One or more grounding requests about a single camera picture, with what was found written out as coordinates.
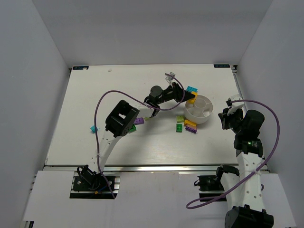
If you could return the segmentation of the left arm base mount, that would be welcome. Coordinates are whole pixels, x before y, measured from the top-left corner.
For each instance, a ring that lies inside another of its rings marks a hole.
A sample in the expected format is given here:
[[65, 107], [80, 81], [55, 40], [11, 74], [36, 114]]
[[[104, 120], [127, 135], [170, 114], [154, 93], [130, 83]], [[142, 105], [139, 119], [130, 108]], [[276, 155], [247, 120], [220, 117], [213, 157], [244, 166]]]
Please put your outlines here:
[[113, 200], [119, 190], [119, 177], [92, 171], [88, 165], [77, 167], [70, 191], [71, 199]]

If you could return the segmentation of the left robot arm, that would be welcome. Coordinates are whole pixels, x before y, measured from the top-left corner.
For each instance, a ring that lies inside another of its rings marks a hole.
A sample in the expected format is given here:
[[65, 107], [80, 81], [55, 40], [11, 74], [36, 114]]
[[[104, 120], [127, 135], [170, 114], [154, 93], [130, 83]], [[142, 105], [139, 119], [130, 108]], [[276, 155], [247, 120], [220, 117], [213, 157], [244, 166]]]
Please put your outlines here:
[[170, 111], [175, 108], [172, 107], [168, 109], [161, 109], [159, 105], [162, 103], [165, 103], [170, 100], [175, 100], [178, 104], [181, 104], [195, 97], [192, 92], [185, 90], [179, 82], [171, 83], [164, 90], [158, 85], [153, 86], [150, 89], [149, 95], [144, 99], [143, 102], [118, 90], [110, 90], [104, 93], [96, 105], [94, 114], [94, 133], [97, 143], [97, 170], [99, 171], [99, 173], [90, 170], [88, 165], [80, 166], [77, 168], [77, 173], [79, 177], [92, 189], [97, 189], [97, 186], [101, 183], [99, 177], [100, 175], [103, 176], [104, 180], [107, 180], [107, 178], [103, 174], [105, 163], [117, 142], [129, 133], [131, 127], [135, 122], [135, 119], [140, 113], [139, 109], [131, 106], [125, 100], [119, 101], [115, 108], [107, 116], [105, 120], [104, 135], [102, 137], [102, 140], [99, 141], [96, 126], [97, 112], [101, 101], [109, 93], [123, 94], [131, 98], [132, 100], [142, 104], [144, 107], [152, 109], [151, 117], [156, 116], [159, 111]]

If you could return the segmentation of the orange long lego brick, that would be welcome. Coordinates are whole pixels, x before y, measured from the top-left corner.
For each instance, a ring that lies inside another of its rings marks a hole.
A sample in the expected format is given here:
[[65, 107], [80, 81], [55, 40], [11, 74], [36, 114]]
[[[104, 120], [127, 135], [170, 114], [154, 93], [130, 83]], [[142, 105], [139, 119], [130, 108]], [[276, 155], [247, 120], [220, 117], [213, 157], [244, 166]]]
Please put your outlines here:
[[193, 128], [193, 129], [196, 129], [197, 128], [197, 124], [190, 121], [190, 120], [185, 120], [184, 121], [184, 126], [185, 127], [189, 127], [189, 128]]

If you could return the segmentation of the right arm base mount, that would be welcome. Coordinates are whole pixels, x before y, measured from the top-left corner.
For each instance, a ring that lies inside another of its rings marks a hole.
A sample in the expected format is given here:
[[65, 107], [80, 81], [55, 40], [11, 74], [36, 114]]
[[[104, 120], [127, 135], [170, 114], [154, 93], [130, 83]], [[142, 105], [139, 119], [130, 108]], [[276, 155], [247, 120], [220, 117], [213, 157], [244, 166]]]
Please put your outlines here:
[[225, 192], [221, 184], [224, 174], [232, 174], [232, 177], [239, 177], [239, 170], [230, 165], [220, 165], [216, 170], [216, 175], [200, 175], [194, 182], [194, 186], [199, 187], [199, 197], [217, 197]]

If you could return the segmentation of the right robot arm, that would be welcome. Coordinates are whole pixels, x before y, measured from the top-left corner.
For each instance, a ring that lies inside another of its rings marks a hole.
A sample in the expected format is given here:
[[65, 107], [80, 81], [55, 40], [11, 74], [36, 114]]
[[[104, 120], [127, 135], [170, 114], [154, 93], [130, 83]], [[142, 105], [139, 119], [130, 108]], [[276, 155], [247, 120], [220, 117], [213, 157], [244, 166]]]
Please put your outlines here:
[[224, 191], [237, 185], [226, 195], [228, 212], [225, 227], [271, 228], [274, 217], [266, 212], [261, 173], [257, 171], [263, 161], [263, 146], [258, 136], [264, 115], [255, 110], [244, 114], [242, 109], [229, 113], [229, 109], [225, 108], [218, 116], [222, 129], [231, 129], [235, 133], [234, 148], [238, 162], [237, 168], [221, 165], [216, 172], [216, 180]]

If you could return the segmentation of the purple butterfly lego brick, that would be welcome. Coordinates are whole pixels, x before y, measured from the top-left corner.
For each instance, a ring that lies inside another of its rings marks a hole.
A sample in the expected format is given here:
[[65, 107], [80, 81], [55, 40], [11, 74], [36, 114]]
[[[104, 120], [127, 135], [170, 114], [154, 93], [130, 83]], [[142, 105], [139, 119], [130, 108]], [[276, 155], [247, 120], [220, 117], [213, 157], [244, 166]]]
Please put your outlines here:
[[193, 127], [193, 126], [185, 126], [185, 129], [191, 133], [197, 133], [197, 128], [196, 127]]

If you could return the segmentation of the yellow butterfly lego brick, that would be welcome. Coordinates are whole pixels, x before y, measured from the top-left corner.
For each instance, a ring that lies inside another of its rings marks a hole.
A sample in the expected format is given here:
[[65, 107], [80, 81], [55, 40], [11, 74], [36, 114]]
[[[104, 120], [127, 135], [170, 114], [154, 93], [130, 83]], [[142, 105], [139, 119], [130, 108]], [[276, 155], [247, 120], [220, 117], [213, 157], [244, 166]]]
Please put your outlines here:
[[198, 93], [196, 92], [191, 92], [192, 95], [194, 95], [194, 97], [190, 100], [188, 100], [189, 104], [194, 104], [195, 100], [196, 100], [196, 97], [198, 95]]

